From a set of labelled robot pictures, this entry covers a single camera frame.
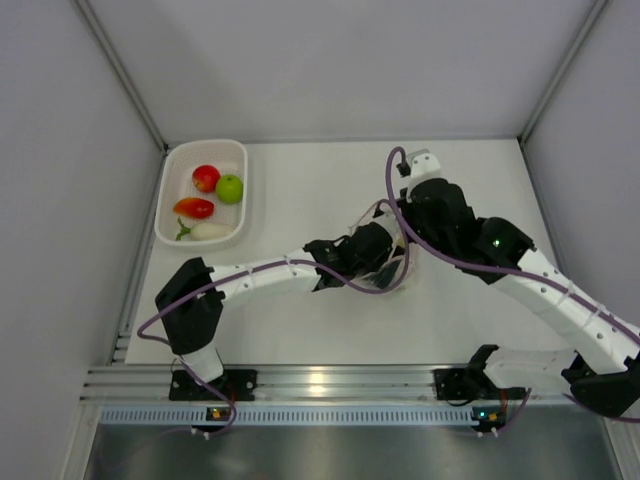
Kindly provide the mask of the red fake tomato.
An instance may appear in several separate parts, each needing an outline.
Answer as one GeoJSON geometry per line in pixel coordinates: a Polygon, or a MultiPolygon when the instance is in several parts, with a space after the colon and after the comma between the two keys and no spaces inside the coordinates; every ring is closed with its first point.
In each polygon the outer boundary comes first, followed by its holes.
{"type": "Polygon", "coordinates": [[[202,193],[214,192],[220,178],[219,170],[212,165],[200,165],[192,173],[192,183],[202,193]]]}

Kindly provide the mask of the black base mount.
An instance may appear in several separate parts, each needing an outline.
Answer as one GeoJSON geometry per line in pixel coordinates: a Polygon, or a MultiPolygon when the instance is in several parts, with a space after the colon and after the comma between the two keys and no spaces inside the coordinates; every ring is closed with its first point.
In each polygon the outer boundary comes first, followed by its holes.
{"type": "Polygon", "coordinates": [[[447,402],[470,402],[476,399],[464,368],[441,368],[433,371],[436,398],[447,402]]]}
{"type": "MultiPolygon", "coordinates": [[[[258,372],[253,369],[227,369],[223,376],[210,383],[232,402],[254,401],[258,372]]],[[[185,370],[172,373],[168,398],[170,401],[197,402],[214,401],[218,397],[198,384],[185,370]]]]}

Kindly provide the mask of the aluminium mounting rail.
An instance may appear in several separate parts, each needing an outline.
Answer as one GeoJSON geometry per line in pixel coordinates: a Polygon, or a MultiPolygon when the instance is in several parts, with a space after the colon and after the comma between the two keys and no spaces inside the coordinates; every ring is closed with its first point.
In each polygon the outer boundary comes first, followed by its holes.
{"type": "MultiPolygon", "coordinates": [[[[450,365],[230,366],[225,390],[257,402],[401,401],[434,403],[436,374],[450,365]]],[[[114,364],[92,367],[80,391],[86,403],[167,403],[181,388],[180,367],[114,364]]]]}

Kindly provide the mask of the red orange fake fruit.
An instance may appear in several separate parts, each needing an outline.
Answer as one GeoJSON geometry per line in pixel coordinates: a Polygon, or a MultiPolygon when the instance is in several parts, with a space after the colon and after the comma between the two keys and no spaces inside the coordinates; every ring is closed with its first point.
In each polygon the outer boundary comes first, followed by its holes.
{"type": "Polygon", "coordinates": [[[202,220],[214,214],[215,205],[206,199],[186,197],[175,203],[173,212],[191,219],[202,220]]]}

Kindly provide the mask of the white fake radish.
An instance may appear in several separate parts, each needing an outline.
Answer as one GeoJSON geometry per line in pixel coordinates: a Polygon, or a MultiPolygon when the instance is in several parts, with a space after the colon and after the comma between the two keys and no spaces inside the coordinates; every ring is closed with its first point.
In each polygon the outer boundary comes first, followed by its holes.
{"type": "Polygon", "coordinates": [[[187,225],[181,218],[177,219],[180,227],[176,241],[213,241],[231,235],[235,228],[225,224],[200,222],[187,225]]]}

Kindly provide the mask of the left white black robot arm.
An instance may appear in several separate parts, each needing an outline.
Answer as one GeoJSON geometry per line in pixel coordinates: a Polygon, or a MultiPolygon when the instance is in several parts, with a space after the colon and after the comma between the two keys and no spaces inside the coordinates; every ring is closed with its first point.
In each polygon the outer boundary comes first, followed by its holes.
{"type": "Polygon", "coordinates": [[[156,295],[172,353],[203,385],[224,375],[214,337],[224,313],[250,301],[345,285],[378,295],[402,281],[407,246],[398,228],[371,221],[335,240],[313,240],[275,259],[208,266],[186,261],[156,295]]]}

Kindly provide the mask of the white perforated plastic basket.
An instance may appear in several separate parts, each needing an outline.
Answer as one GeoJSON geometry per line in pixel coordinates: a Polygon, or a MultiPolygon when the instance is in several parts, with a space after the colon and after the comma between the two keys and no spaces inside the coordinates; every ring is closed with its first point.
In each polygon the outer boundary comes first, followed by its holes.
{"type": "Polygon", "coordinates": [[[163,244],[181,251],[213,251],[228,248],[239,241],[246,226],[248,207],[249,168],[246,148],[235,140],[200,140],[184,143],[174,148],[168,155],[156,205],[155,234],[163,244]],[[216,192],[199,192],[192,183],[192,173],[200,165],[216,167],[221,176],[236,175],[244,184],[244,195],[237,204],[221,202],[216,192]],[[173,206],[186,197],[198,197],[215,205],[214,214],[206,219],[191,219],[173,212],[173,206]],[[234,227],[234,232],[213,241],[176,241],[179,232],[177,219],[187,225],[200,222],[225,224],[234,227]]]}

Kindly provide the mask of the green fake apple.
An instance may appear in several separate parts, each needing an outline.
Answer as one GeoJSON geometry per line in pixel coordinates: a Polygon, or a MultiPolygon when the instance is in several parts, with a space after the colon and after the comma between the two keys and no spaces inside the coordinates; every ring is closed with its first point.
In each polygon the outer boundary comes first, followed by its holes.
{"type": "Polygon", "coordinates": [[[221,202],[237,204],[243,199],[244,184],[236,175],[224,175],[218,180],[215,192],[221,202]]]}

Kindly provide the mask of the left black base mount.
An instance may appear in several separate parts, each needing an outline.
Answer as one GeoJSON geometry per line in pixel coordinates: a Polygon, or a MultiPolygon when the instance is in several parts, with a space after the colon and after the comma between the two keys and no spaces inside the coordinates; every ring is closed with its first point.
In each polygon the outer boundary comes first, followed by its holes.
{"type": "MultiPolygon", "coordinates": [[[[232,402],[254,401],[258,372],[253,369],[227,369],[223,376],[210,383],[232,402]]],[[[198,384],[185,370],[172,373],[168,398],[170,401],[197,402],[214,401],[218,397],[198,384]]]]}

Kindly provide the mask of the clear zip top bag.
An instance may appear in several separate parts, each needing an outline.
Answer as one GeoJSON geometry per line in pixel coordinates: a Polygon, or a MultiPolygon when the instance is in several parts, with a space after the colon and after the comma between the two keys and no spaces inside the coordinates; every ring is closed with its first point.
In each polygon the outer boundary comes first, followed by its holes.
{"type": "Polygon", "coordinates": [[[348,229],[351,239],[370,223],[377,223],[390,235],[391,244],[388,253],[373,267],[359,267],[353,282],[366,290],[376,292],[402,291],[407,286],[405,281],[416,268],[416,260],[411,258],[414,248],[405,240],[393,210],[386,199],[375,201],[365,213],[348,229]]]}

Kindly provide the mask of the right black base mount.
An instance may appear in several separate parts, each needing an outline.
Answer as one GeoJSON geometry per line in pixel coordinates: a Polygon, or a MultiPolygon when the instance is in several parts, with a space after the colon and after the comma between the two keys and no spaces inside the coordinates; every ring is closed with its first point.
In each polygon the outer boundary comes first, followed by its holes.
{"type": "Polygon", "coordinates": [[[476,399],[464,368],[441,368],[433,371],[436,398],[447,402],[470,402],[476,399]]]}

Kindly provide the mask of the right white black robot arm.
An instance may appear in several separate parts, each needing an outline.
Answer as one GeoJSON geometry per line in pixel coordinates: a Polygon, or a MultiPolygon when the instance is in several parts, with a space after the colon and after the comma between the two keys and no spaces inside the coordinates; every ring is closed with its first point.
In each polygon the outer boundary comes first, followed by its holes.
{"type": "Polygon", "coordinates": [[[484,345],[468,370],[497,388],[570,395],[610,418],[638,401],[638,330],[577,287],[519,228],[475,217],[460,187],[442,178],[403,189],[392,207],[424,250],[514,299],[569,346],[552,352],[484,345]]]}

